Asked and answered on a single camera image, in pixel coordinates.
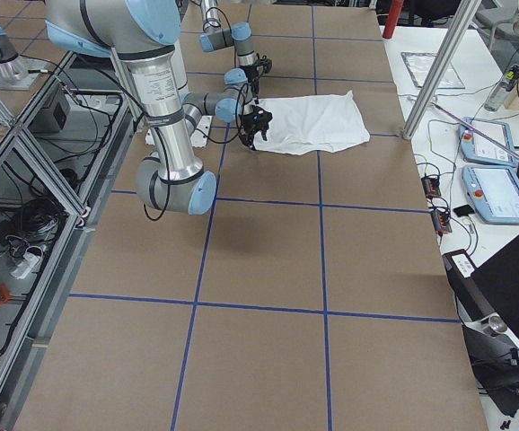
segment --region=metal shelf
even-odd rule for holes
[[[66,55],[60,65],[68,68],[72,59]],[[35,137],[28,125],[55,88],[57,80],[51,76],[22,113],[5,123],[9,130],[0,142],[0,222],[13,217],[19,207],[40,194],[53,198],[65,214],[64,223],[52,233],[55,240],[47,250],[48,256],[23,280],[10,275],[17,262],[0,244],[0,283],[9,288],[13,297],[0,306],[0,348],[6,342],[7,325],[17,320],[8,348],[0,357],[0,406],[8,407],[0,407],[0,419],[4,415],[3,421],[11,423],[42,358],[42,350],[33,346],[33,338],[51,336],[90,240],[82,213],[89,207],[88,224],[97,222],[110,192],[114,166],[121,163],[132,138],[127,104],[119,92],[102,90],[81,92],[79,97],[95,109],[108,112],[110,127],[106,115],[72,103],[62,132]],[[90,141],[86,132],[95,127],[94,123],[99,135],[105,134],[102,131],[106,127],[110,132],[99,142],[85,142]],[[68,155],[71,157],[58,162]],[[66,167],[80,179],[75,189],[60,172]]]

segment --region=cable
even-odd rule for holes
[[[220,29],[222,31],[222,38],[224,39],[224,44],[227,47],[227,46],[229,46],[229,44],[227,43],[227,39],[225,38],[225,34],[224,34],[224,29],[222,27],[222,23],[220,21],[218,21],[218,22],[209,21],[209,18],[207,17],[207,15],[210,12],[212,12],[212,11],[218,11],[219,13],[222,14],[222,16],[225,18],[225,22],[227,23],[227,27],[230,29],[230,34],[232,34],[232,24],[230,23],[230,20],[228,19],[227,15],[219,7],[215,7],[215,6],[214,7],[210,7],[206,11],[206,19],[202,23],[202,32],[206,32],[206,24],[211,26],[211,27],[214,27],[215,29]],[[235,51],[235,44],[233,44],[233,67],[237,67],[237,64],[236,64],[236,61],[235,61],[236,57],[237,57],[237,53]]]
[[[471,216],[467,215],[467,218],[469,219],[471,227],[473,228],[473,232],[475,233],[475,245],[473,246],[473,250],[471,250],[471,252],[467,252],[469,257],[471,257],[471,256],[473,256],[473,254],[475,254],[475,250],[479,246],[479,231],[477,230],[477,226],[475,225],[475,223],[471,219]]]
[[[430,119],[428,122],[427,122],[427,141],[429,141],[429,151],[431,151],[431,153],[441,157],[442,159],[446,160],[447,162],[449,162],[453,169],[452,169],[452,172],[454,172],[456,169],[457,169],[457,164],[455,161],[452,161],[451,159],[445,157],[444,155],[442,154],[439,154],[438,152],[436,152],[434,149],[433,149],[433,139],[432,139],[432,135],[431,135],[431,123],[443,123],[443,124],[447,124],[447,125],[450,125],[450,126],[458,126],[458,123],[453,123],[451,121],[444,121],[442,119]]]
[[[465,231],[465,232],[469,235],[469,245],[468,245],[467,248],[465,249],[465,250],[467,251],[468,249],[471,248],[471,245],[473,244],[473,238],[472,238],[471,232],[469,232],[469,229],[467,229],[467,228],[463,225],[463,223],[461,223],[461,222],[460,222],[459,220],[457,220],[455,217],[450,216],[449,218],[450,218],[451,220],[453,220],[455,223],[457,223],[457,224],[458,224],[458,225],[463,229],[463,231]]]
[[[163,135],[162,135],[162,132],[160,131],[159,128],[154,128],[154,130],[155,130],[155,133],[158,135],[158,137],[160,138],[160,140],[162,142],[163,157],[164,157],[165,163],[166,163],[166,174],[167,174],[168,180],[170,180],[170,163],[168,161],[168,152],[165,149],[165,142],[164,142],[164,139],[163,139]],[[157,217],[151,217],[148,214],[147,206],[144,204],[144,214],[148,218],[148,220],[150,220],[151,222],[159,221],[163,217],[164,213],[166,212],[166,209],[168,209],[168,204],[170,203],[170,189],[172,188],[172,185],[171,184],[166,184],[166,186],[167,186],[166,187],[166,201],[163,204],[162,212]]]
[[[82,57],[80,54],[76,54],[76,57],[78,59],[80,59],[84,64],[86,64],[88,67],[90,67],[91,69],[95,70],[96,72],[98,72],[99,74],[103,75],[104,77],[106,77],[107,79],[109,79],[110,81],[112,81],[124,94],[126,94],[127,97],[130,98],[130,100],[132,102],[135,103],[135,105],[142,111],[142,113],[144,115],[147,116],[147,112],[145,112],[145,109],[144,109],[144,105],[142,103],[140,103],[136,97],[134,97],[132,94],[130,94],[130,92],[128,90],[126,90],[122,84],[120,84],[116,79],[112,78],[109,74],[107,74],[106,72],[104,72],[103,70],[101,70],[100,68],[94,66],[92,63],[90,63],[88,60],[86,60],[84,57]]]

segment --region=brown cardboard surface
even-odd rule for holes
[[[324,208],[323,219],[331,310],[456,319],[429,215]]]
[[[46,23],[44,23],[44,20],[18,17],[6,27],[6,33],[11,38],[36,39],[40,35],[40,38],[44,39],[47,37],[47,33],[43,31],[45,27]]]
[[[395,84],[317,81],[318,94],[346,94],[350,90],[364,119],[365,128],[370,133],[401,133],[405,120],[399,109]]]
[[[381,41],[317,39],[315,52],[318,78],[393,81]]]
[[[254,36],[312,36],[312,11],[307,7],[283,4],[255,4],[250,14]]]
[[[202,301],[319,310],[317,207],[217,202]]]
[[[273,61],[270,75],[313,78],[312,40],[257,36],[253,38],[253,44],[258,54]]]
[[[168,212],[155,223],[136,195],[112,194],[73,290],[193,300],[208,217]]]
[[[380,40],[375,11],[368,8],[313,8],[316,38]]]
[[[233,142],[224,157],[218,196],[318,202],[317,154],[252,152]]]
[[[320,158],[326,204],[427,210],[409,141],[371,136],[369,143]]]
[[[268,97],[299,97],[315,94],[313,79],[272,78],[265,75],[259,82],[259,95]]]
[[[0,16],[13,18],[27,5],[21,0],[0,0]]]
[[[28,7],[22,10],[21,17],[46,18],[46,5],[42,2],[30,2]]]
[[[198,308],[176,429],[327,429],[321,321]]]
[[[69,299],[14,430],[169,429],[190,308]]]
[[[488,429],[462,340],[450,323],[330,316],[333,429]]]

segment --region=chair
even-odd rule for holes
[[[497,39],[519,41],[519,32],[514,28],[514,23],[519,21],[519,0],[503,1],[505,5],[502,7],[480,10],[475,14],[482,27],[479,32],[489,37],[489,51]]]
[[[433,27],[432,22],[455,15],[461,0],[409,0],[409,25],[415,15],[421,17],[421,26]]]

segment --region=connector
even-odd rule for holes
[[[423,191],[425,192],[425,197],[427,199],[441,197],[441,190],[439,189],[438,178],[425,176],[421,179],[421,185],[423,186]]]
[[[431,221],[433,222],[435,233],[439,236],[443,236],[452,232],[451,224],[449,223],[451,217],[449,214],[438,208],[432,209],[429,214],[431,215]]]

